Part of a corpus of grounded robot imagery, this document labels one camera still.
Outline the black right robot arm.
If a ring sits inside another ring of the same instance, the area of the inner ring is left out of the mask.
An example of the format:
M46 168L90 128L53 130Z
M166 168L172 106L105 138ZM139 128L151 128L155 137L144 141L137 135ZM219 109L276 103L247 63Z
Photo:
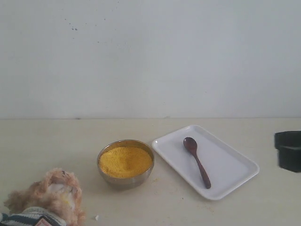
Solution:
M274 134L278 166L282 169L301 172L301 131L283 131Z

